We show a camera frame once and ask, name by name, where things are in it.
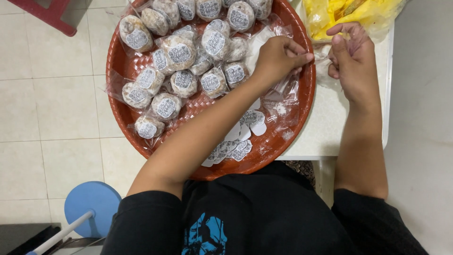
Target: orange woven tray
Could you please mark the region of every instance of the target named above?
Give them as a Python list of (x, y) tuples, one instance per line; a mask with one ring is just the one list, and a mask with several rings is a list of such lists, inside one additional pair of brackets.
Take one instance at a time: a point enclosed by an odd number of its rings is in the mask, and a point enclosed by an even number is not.
[[(136, 0), (133, 4), (140, 5), (144, 1), (145, 0)], [(313, 48), (311, 46), (310, 40), (308, 39), (305, 27), (302, 24), (299, 16), (289, 5), (289, 3), (286, 0), (274, 0), (272, 12), (277, 14), (285, 25), (291, 25), (294, 34), (294, 40), (302, 45), (305, 49), (308, 49), (308, 52), (313, 53)], [(257, 24), (255, 25), (254, 32), (257, 32), (260, 29), (260, 26)], [(145, 53), (141, 57), (135, 56), (132, 59), (128, 58), (121, 45), (120, 40), (121, 39), (117, 26), (112, 36), (107, 56), (106, 81), (108, 84), (111, 84), (110, 81), (113, 78), (115, 72), (119, 73), (125, 78), (135, 80), (140, 71), (144, 67), (151, 65), (152, 63), (151, 53)], [(252, 137), (250, 138), (253, 145), (252, 150), (242, 161), (237, 162), (233, 159), (227, 159), (217, 165), (213, 165), (212, 167), (199, 167), (191, 176), (191, 179), (211, 181), (230, 173), (250, 174), (263, 168), (264, 166), (275, 160), (288, 148), (288, 146), (290, 146), (290, 144), (294, 141), (294, 139), (304, 126), (305, 121), (307, 120), (307, 116), (310, 112), (310, 108), (313, 102), (315, 79), (315, 65), (310, 64), (303, 69), (299, 79), (300, 111), (298, 115), (294, 115), (295, 118), (299, 119), (299, 122), (298, 125), (291, 127), (294, 135), (290, 139), (284, 140), (280, 135), (276, 135), (274, 132), (272, 132), (276, 124), (267, 123), (266, 133), (259, 137), (252, 135)], [(133, 133), (132, 130), (127, 128), (127, 125), (134, 123), (139, 115), (132, 111), (125, 104), (112, 97), (109, 97), (110, 106), (112, 108), (113, 115), (118, 122), (118, 125), (120, 126), (129, 142), (145, 158), (148, 158), (156, 150), (159, 144), (163, 142), (168, 136), (170, 136), (178, 128), (179, 125), (190, 119), (190, 116), (196, 115), (198, 112), (207, 108), (212, 104), (212, 102), (218, 99), (219, 98), (210, 99), (202, 92), (198, 92), (197, 94), (192, 96), (188, 100), (186, 105), (181, 109), (179, 119), (176, 121), (176, 124), (173, 125), (171, 129), (166, 130), (162, 134), (161, 138), (159, 138), (159, 141), (152, 149), (146, 149), (148, 145), (146, 145), (144, 140), (140, 139)]]

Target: white pole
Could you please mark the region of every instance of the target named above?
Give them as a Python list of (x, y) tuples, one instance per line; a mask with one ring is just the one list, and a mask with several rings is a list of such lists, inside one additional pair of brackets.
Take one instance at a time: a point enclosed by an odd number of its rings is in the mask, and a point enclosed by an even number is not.
[(63, 239), (63, 237), (71, 233), (71, 231), (73, 231), (76, 227), (80, 226), (80, 224), (89, 219), (91, 216), (93, 216), (93, 213), (91, 211), (86, 212), (80, 218), (78, 218), (69, 226), (67, 226), (67, 228), (62, 229), (60, 232), (52, 236), (45, 243), (41, 244), (38, 248), (34, 249), (34, 251), (27, 253), (27, 255), (42, 255), (44, 252), (50, 249), (50, 247), (58, 243), (58, 241), (60, 241), (61, 239)]

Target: blue graphic print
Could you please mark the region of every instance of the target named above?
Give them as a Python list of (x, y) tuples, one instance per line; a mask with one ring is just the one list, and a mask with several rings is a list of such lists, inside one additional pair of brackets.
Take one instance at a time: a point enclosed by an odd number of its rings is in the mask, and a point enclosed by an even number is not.
[(205, 218), (203, 213), (190, 229), (185, 230), (181, 255), (225, 255), (226, 243), (223, 221), (213, 216)]

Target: white table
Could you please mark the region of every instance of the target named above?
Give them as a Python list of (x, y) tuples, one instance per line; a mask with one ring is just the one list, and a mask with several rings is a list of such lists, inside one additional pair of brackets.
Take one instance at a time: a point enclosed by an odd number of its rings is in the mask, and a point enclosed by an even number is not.
[[(376, 63), (381, 95), (382, 144), (387, 145), (389, 130), (390, 87), (392, 77), (394, 26), (376, 43)], [(307, 121), (290, 147), (277, 160), (336, 159), (349, 105), (339, 85), (316, 84), (313, 105)]]

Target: red stool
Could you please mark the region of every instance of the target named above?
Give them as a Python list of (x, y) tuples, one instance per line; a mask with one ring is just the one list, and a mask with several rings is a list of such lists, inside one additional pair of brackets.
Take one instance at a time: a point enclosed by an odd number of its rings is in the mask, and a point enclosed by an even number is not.
[(77, 33), (77, 29), (61, 21), (61, 15), (63, 14), (66, 6), (70, 0), (53, 0), (50, 3), (49, 9), (46, 9), (33, 0), (8, 0), (9, 2), (17, 5), (24, 11), (32, 14), (36, 18), (44, 21), (52, 27), (60, 30), (67, 36), (74, 36)]

